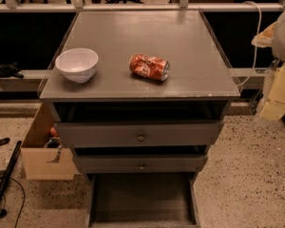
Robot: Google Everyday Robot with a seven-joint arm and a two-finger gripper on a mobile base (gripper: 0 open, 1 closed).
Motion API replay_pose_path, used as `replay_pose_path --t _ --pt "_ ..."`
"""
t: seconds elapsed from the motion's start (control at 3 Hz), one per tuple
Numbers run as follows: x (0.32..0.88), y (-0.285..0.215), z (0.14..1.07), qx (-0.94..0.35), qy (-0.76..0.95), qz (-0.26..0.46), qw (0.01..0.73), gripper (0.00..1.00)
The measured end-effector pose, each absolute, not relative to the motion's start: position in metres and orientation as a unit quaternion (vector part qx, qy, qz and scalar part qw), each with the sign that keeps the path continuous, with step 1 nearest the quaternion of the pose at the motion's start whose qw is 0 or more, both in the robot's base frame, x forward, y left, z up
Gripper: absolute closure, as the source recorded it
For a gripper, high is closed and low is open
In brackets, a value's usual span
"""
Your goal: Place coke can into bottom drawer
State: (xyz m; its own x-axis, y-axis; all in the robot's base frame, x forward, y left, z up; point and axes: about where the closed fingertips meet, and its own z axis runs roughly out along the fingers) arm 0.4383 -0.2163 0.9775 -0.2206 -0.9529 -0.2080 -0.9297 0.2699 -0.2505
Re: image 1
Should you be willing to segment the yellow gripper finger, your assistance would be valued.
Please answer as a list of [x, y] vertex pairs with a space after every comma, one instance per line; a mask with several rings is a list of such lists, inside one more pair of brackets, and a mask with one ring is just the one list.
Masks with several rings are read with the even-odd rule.
[[252, 45], [258, 48], [270, 48], [272, 46], [275, 28], [276, 23], [272, 23], [261, 33], [257, 34], [252, 40]]
[[266, 122], [277, 122], [285, 115], [285, 63], [269, 71], [263, 91], [262, 108], [258, 115]]

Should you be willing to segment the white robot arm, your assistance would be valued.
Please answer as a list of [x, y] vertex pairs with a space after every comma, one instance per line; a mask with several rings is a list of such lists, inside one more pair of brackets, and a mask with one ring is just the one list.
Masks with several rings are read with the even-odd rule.
[[259, 123], [278, 122], [285, 115], [285, 10], [274, 23], [254, 37], [252, 45], [271, 48], [274, 57], [282, 63], [265, 76], [263, 97], [256, 110]]

